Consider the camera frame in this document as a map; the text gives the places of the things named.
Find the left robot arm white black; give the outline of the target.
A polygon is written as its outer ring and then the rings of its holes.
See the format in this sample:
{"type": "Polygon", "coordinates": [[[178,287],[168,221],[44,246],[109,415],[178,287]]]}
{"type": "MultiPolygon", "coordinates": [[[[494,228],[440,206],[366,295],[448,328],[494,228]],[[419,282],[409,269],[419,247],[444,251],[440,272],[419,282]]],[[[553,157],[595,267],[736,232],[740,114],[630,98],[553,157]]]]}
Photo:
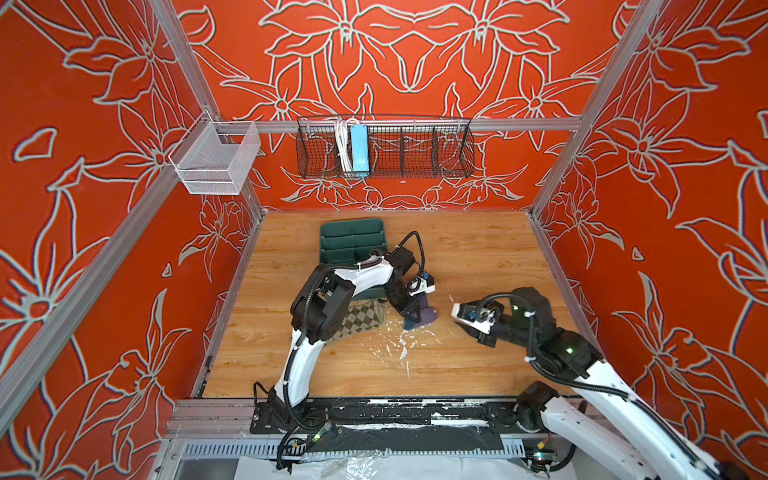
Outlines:
{"type": "Polygon", "coordinates": [[[310,430],[326,417],[304,411],[312,373],[325,344],[340,330],[353,298],[381,288],[390,306],[404,319],[404,328],[420,326],[426,295],[435,291],[426,270],[421,236],[409,232],[392,251],[375,249],[360,262],[319,264],[294,299],[289,355],[281,376],[267,393],[267,404],[285,429],[310,430]]]}

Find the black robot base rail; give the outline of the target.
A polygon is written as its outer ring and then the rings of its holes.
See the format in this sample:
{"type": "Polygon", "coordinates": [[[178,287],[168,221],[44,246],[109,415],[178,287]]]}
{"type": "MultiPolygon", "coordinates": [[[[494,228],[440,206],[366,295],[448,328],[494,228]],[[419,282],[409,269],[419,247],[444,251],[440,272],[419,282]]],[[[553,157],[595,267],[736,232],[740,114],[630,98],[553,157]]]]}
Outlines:
{"type": "Polygon", "coordinates": [[[330,423],[310,453],[458,454],[522,457],[558,444],[517,423],[514,396],[315,397],[299,416],[330,423]]]}

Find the olive argyle patterned sock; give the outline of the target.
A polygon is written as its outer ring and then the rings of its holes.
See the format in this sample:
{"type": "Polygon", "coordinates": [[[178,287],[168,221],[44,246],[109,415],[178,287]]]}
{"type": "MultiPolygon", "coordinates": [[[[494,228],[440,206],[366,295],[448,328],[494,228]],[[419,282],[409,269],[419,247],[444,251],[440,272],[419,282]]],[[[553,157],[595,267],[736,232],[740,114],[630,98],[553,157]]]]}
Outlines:
{"type": "Polygon", "coordinates": [[[341,325],[332,337],[333,341],[374,330],[383,325],[387,313],[381,299],[354,302],[342,319],[341,325]]]}

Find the purple teal yellow sock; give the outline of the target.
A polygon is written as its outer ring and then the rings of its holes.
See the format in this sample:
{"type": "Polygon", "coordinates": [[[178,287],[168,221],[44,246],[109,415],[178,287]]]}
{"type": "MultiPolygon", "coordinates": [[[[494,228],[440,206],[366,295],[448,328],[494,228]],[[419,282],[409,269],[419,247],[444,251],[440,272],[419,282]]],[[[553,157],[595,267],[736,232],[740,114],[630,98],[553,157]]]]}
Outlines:
{"type": "Polygon", "coordinates": [[[409,309],[404,317],[404,330],[411,331],[433,323],[437,317],[437,310],[429,305],[427,295],[420,293],[415,297],[416,303],[409,309]]]}

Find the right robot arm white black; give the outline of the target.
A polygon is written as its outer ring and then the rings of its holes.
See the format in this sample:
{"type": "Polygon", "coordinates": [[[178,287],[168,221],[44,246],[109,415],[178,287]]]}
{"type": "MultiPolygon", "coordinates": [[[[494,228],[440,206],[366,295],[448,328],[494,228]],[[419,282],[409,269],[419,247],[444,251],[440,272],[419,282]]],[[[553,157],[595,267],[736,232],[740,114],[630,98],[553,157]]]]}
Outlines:
{"type": "Polygon", "coordinates": [[[516,398],[524,431],[555,433],[620,479],[747,478],[678,433],[581,334],[558,326],[536,289],[455,304],[452,316],[482,345],[524,348],[525,362],[541,377],[516,398]]]}

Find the green divided organizer tray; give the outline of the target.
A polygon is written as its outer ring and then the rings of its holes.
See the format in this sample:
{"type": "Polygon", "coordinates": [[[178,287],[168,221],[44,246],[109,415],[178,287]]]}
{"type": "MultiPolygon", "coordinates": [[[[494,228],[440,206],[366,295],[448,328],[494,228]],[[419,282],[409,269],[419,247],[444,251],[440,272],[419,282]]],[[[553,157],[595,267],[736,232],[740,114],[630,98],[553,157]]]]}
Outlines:
{"type": "Polygon", "coordinates": [[[380,218],[332,221],[320,226],[320,264],[351,265],[367,260],[372,250],[386,249],[386,233],[380,218]]]}

